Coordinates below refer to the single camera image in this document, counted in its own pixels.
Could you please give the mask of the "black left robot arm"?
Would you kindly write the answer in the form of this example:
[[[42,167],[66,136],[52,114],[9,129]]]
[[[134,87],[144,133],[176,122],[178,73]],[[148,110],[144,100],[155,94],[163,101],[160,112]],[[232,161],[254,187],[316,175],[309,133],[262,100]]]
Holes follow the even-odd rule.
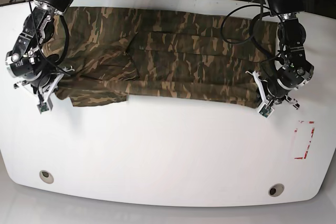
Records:
[[[277,36],[279,39],[279,52],[271,54],[252,39],[255,47],[267,58],[261,64],[269,63],[271,74],[262,79],[258,71],[251,75],[258,86],[261,103],[258,113],[268,118],[274,111],[274,106],[287,101],[295,109],[300,105],[295,99],[289,97],[289,92],[297,90],[307,84],[314,72],[314,66],[306,59],[304,42],[306,31],[299,23],[297,14],[303,11],[302,0],[261,0],[267,3],[268,12],[255,16],[250,24],[249,33],[252,34],[255,24],[263,17],[276,16],[279,18]]]

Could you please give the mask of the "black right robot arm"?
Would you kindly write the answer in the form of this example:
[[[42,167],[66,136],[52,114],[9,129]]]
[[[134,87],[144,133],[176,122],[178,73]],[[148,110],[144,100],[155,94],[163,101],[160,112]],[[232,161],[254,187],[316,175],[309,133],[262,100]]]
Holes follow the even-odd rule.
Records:
[[[60,67],[69,47],[69,30],[64,13],[73,0],[28,0],[36,6],[30,8],[23,30],[14,47],[5,57],[9,74],[20,77],[14,87],[30,88],[27,92],[37,100],[40,113],[52,110],[51,94],[58,88],[59,81],[69,76],[72,67]],[[46,56],[42,46],[48,42],[55,31],[54,18],[59,17],[65,32],[65,44],[61,55]]]

